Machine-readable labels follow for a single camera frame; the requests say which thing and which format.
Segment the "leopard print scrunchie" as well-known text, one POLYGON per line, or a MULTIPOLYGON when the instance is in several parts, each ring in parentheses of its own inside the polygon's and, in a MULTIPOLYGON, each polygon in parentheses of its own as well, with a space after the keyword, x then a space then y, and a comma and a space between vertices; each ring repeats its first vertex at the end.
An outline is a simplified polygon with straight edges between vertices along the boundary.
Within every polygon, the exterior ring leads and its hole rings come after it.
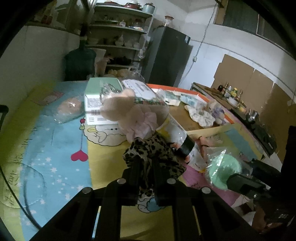
POLYGON ((170 144, 157 132, 146 140, 135 138, 123 153, 123 159, 129 168, 139 174, 140 198, 152 196, 158 181, 177 179, 186 171, 170 144))

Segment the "glass jar on fridge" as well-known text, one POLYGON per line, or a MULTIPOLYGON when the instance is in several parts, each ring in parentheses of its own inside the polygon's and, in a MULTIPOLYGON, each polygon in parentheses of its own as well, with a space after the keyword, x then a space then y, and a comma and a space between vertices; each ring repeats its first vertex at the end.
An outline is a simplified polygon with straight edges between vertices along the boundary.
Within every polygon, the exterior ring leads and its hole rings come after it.
POLYGON ((174 18, 172 16, 165 16, 165 27, 169 27, 173 20, 174 18))

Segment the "small plush doll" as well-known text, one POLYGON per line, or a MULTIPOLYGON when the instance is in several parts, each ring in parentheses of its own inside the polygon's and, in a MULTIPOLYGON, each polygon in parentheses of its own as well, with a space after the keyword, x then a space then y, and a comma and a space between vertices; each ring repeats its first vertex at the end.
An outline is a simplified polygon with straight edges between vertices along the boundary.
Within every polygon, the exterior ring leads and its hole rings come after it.
POLYGON ((222 109, 222 105, 217 101, 213 100, 208 102, 206 105, 206 111, 215 118, 215 123, 217 123, 218 125, 221 126, 226 124, 226 121, 224 120, 224 110, 222 109))

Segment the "teal patterned tissue pack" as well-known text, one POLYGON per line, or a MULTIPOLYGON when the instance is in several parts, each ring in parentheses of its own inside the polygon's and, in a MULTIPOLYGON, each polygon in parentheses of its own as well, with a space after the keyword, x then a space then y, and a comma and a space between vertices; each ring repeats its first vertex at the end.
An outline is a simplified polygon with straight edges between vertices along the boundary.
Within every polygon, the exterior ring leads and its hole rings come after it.
POLYGON ((204 102, 186 94, 181 94, 180 101, 193 108, 202 108, 205 106, 204 102))

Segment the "teal pot on shelf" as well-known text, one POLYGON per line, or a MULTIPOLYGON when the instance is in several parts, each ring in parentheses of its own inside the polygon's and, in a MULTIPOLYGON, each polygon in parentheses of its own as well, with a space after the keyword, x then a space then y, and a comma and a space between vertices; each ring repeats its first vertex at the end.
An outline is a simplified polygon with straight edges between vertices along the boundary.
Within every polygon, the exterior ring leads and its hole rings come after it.
POLYGON ((153 14, 154 10, 155 10, 155 6, 153 3, 146 3, 143 7, 142 7, 142 11, 144 13, 148 13, 148 14, 153 14))

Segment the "green Gardenia tissue pack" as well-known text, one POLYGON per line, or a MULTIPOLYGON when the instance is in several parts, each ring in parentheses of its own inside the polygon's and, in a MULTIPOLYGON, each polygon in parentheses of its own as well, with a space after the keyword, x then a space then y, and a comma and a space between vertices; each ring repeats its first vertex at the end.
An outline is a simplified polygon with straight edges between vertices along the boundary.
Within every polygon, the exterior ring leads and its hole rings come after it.
POLYGON ((168 90, 159 89, 157 95, 170 106, 179 106, 181 101, 180 97, 168 90))

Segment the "black gas stove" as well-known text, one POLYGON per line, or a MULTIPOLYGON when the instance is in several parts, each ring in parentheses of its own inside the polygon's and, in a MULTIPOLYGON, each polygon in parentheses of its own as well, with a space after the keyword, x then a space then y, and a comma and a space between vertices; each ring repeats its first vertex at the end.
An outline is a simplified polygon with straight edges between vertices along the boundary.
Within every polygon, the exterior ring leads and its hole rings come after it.
POLYGON ((277 144, 273 135, 269 134, 267 128, 258 121, 244 122, 247 129, 259 141, 263 150, 270 157, 277 148, 277 144))

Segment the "pink plush scrunchie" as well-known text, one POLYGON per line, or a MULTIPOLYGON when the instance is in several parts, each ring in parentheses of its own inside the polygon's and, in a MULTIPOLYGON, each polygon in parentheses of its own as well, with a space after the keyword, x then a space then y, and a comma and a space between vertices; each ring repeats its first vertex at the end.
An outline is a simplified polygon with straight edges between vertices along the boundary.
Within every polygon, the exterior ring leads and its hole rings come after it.
POLYGON ((150 138, 159 127, 156 113, 147 105, 136 104, 135 92, 130 88, 104 95, 100 114, 117 122, 129 143, 135 138, 150 138))

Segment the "white floral scrunchie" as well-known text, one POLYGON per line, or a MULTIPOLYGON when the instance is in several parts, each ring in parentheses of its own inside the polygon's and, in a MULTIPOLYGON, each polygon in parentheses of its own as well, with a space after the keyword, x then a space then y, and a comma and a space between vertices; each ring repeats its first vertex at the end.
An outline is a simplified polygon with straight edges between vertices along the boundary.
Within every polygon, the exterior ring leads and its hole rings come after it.
POLYGON ((185 109, 188 111, 190 118, 202 128, 210 128, 213 126, 215 118, 207 111, 196 109, 189 105, 185 105, 185 109))

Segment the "clear plastic bag of food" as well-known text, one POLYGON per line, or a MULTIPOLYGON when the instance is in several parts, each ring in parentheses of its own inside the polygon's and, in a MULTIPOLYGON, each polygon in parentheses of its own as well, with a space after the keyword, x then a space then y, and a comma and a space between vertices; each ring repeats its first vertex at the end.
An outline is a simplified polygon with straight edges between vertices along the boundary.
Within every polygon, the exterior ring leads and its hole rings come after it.
POLYGON ((145 79, 138 71, 129 70, 129 69, 119 69, 119 70, 109 70, 104 77, 115 77, 119 80, 133 79, 141 82, 145 82, 145 79))

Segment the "mint green tissue box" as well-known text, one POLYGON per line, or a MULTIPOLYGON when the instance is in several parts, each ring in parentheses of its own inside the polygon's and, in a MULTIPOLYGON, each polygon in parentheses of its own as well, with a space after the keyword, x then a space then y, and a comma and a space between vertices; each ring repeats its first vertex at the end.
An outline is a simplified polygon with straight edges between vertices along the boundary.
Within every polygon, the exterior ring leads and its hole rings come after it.
POLYGON ((86 123, 91 125, 112 125, 115 121, 107 120, 100 114, 105 99, 114 93, 121 93, 124 86, 117 78, 92 77, 84 92, 84 109, 86 123))

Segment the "green water jug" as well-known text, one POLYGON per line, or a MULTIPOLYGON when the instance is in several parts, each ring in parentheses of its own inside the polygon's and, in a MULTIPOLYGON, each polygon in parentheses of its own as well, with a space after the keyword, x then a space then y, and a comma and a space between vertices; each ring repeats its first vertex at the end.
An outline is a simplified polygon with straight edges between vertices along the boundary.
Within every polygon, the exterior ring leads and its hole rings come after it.
POLYGON ((65 56, 64 81, 85 81, 95 74, 96 52, 86 47, 87 37, 80 37, 79 47, 65 56))

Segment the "floral tissue pack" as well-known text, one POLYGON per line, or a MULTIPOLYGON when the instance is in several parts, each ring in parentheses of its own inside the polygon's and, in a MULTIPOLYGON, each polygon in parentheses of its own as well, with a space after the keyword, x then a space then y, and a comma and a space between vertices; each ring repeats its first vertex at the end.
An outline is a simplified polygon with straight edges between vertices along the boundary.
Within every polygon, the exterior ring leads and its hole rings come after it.
POLYGON ((126 79, 120 81, 124 89, 130 88, 135 92, 135 103, 147 105, 157 115, 157 123, 162 129, 166 142, 173 145, 178 158, 186 162, 195 162, 201 158, 198 145, 186 131, 169 115, 168 105, 153 92, 145 83, 138 80, 126 79))

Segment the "dark green refrigerator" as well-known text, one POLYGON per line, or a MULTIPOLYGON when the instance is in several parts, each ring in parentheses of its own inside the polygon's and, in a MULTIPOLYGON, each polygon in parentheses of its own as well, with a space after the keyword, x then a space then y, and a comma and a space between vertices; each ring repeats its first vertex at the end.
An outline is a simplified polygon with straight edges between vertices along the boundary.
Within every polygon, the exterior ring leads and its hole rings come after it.
POLYGON ((190 40, 188 35, 173 28, 156 28, 142 65, 145 82, 177 87, 192 50, 190 40))

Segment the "white bowl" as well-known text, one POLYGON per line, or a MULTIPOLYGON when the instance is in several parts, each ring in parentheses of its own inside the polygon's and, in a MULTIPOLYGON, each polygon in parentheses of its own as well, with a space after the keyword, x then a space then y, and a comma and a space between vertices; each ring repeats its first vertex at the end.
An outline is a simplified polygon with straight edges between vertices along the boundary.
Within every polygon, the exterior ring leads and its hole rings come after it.
POLYGON ((238 106, 238 104, 239 104, 239 102, 232 97, 227 98, 227 102, 232 104, 233 106, 238 106))

